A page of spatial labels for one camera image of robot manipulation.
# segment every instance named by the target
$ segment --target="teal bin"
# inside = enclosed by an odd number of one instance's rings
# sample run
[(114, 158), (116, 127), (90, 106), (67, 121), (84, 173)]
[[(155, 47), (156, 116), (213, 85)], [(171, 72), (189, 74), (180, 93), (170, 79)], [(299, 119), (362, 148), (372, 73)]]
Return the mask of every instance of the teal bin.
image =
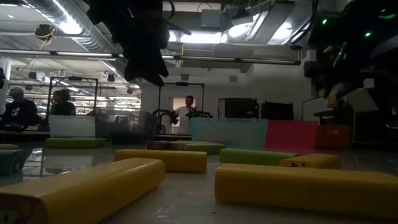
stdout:
[(192, 118), (192, 141), (223, 143), (227, 148), (264, 150), (268, 120)]
[(25, 150), (0, 150), (0, 175), (14, 175), (25, 165)]

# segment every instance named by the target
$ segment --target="person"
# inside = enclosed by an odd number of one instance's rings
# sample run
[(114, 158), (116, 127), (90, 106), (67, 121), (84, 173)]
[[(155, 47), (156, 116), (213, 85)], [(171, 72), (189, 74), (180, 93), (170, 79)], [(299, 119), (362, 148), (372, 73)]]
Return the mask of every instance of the person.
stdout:
[(177, 108), (175, 112), (180, 117), (180, 127), (178, 129), (179, 134), (189, 134), (189, 117), (187, 114), (193, 110), (193, 96), (185, 97), (185, 106)]
[(50, 114), (76, 115), (76, 108), (75, 105), (70, 102), (70, 94), (68, 89), (62, 89), (54, 92)]
[(10, 124), (14, 128), (22, 128), (41, 122), (35, 103), (24, 98), (24, 91), (21, 88), (12, 88), (9, 96), (14, 101), (6, 105), (6, 111), (3, 114), (5, 124)]

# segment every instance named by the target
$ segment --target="yellow foam block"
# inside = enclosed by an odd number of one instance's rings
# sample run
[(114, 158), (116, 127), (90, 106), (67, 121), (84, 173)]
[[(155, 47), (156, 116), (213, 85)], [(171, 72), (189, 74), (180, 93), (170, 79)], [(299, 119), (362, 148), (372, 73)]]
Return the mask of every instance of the yellow foam block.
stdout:
[(336, 155), (314, 153), (284, 159), (279, 165), (319, 169), (340, 169), (340, 158)]
[(9, 223), (98, 223), (158, 186), (165, 167), (133, 158), (0, 189)]
[(398, 177), (378, 172), (222, 164), (215, 196), (225, 202), (398, 218)]
[(0, 149), (19, 149), (19, 147), (12, 144), (0, 144)]
[(166, 171), (206, 172), (207, 167), (205, 152), (123, 149), (115, 152), (114, 160), (133, 157), (159, 159), (164, 162)]

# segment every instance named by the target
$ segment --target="cap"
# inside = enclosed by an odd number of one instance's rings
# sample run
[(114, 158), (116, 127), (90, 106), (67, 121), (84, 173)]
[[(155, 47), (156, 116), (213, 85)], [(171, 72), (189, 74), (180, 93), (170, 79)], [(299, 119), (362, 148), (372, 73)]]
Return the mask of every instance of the cap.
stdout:
[(14, 87), (11, 89), (10, 93), (8, 95), (14, 96), (14, 95), (23, 95), (24, 91), (19, 88), (19, 87)]

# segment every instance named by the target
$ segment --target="pink panel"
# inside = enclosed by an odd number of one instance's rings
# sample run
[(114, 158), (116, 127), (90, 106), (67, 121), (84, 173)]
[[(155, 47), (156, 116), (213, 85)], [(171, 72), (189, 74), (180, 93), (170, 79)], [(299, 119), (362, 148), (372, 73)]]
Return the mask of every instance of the pink panel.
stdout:
[(316, 121), (268, 121), (267, 151), (314, 153)]

